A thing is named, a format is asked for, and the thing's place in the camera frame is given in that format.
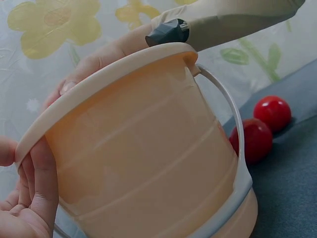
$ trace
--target red ball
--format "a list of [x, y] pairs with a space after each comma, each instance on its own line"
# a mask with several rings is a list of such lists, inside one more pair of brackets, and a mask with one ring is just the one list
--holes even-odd
[[[273, 135], [268, 126], [259, 119], [243, 121], [245, 158], [248, 165], [261, 161], [271, 151]], [[239, 154], [239, 139], [237, 127], [230, 135], [229, 141], [237, 155]]]
[[253, 117], [263, 121], [275, 133], [291, 122], [292, 113], [286, 101], [277, 96], [267, 96], [256, 104]]

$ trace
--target white handle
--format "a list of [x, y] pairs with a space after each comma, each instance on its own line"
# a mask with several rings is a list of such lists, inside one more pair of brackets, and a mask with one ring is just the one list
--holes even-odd
[[210, 72], [208, 72], [203, 66], [198, 64], [197, 67], [200, 70], [200, 74], [213, 83], [226, 98], [233, 112], [239, 137], [239, 160], [232, 194], [225, 201], [223, 206], [219, 208], [219, 210], [208, 221], [206, 221], [198, 230], [188, 236], [188, 238], [210, 238], [219, 231], [219, 229], [241, 206], [250, 189], [252, 188], [252, 178], [248, 171], [245, 160], [244, 132], [239, 109], [222, 83], [220, 83], [220, 81], [216, 79]]

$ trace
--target floral tablecloth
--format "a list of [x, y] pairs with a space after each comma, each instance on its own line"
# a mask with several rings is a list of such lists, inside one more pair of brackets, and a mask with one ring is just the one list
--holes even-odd
[[[194, 1], [0, 0], [0, 134], [19, 140], [48, 93], [82, 57], [164, 10]], [[317, 1], [307, 0], [292, 19], [205, 50], [199, 63], [241, 106], [253, 93], [317, 58], [316, 9]], [[231, 114], [219, 92], [203, 78], [197, 82], [226, 122]], [[16, 178], [15, 167], [0, 168], [0, 199]], [[56, 222], [72, 237], [83, 236], [61, 210]]]

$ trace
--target bucket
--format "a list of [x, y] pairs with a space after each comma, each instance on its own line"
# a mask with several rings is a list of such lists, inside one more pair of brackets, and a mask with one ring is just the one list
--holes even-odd
[[[247, 238], [257, 200], [232, 98], [184, 43], [151, 47], [94, 73], [32, 124], [16, 165], [45, 136], [60, 205], [90, 238]], [[228, 100], [239, 158], [194, 76]]]

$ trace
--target gray fabric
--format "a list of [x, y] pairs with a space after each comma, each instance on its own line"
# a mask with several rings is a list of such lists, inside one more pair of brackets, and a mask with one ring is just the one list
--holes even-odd
[[[256, 102], [278, 95], [293, 124], [274, 138], [270, 155], [249, 168], [259, 202], [252, 238], [317, 238], [317, 61], [254, 95], [240, 110], [252, 117]], [[229, 134], [231, 119], [224, 125]]]

